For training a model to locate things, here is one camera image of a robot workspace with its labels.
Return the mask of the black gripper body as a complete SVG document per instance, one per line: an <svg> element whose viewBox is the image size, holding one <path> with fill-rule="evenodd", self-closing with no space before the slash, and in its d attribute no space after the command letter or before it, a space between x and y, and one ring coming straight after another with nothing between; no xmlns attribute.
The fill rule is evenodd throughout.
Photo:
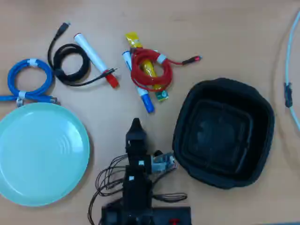
<svg viewBox="0 0 300 225"><path fill-rule="evenodd" d="M130 140L126 143L129 165L134 168L150 169L150 155L143 140Z"/></svg>

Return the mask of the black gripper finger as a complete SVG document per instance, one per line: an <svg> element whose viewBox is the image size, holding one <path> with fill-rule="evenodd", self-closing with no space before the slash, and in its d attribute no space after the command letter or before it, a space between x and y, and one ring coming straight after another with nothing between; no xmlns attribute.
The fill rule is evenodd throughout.
<svg viewBox="0 0 300 225"><path fill-rule="evenodd" d="M144 131L139 118L136 118L136 139L144 142L147 139L147 134Z"/></svg>
<svg viewBox="0 0 300 225"><path fill-rule="evenodd" d="M137 118L134 118L132 124L126 134L126 142L129 143L132 140L136 140L136 125L137 125Z"/></svg>

